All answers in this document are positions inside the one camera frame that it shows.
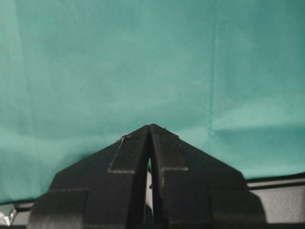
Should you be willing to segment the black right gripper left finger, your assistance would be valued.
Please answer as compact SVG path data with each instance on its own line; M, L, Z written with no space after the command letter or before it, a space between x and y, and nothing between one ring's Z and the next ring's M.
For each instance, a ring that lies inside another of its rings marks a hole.
M143 224L149 141L145 125L58 172L36 199L29 224Z

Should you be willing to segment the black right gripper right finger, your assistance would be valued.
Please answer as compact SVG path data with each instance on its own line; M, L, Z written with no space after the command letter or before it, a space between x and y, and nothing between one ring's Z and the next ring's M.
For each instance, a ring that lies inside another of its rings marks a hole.
M261 200L241 172L156 124L152 141L153 213L162 225L264 225Z

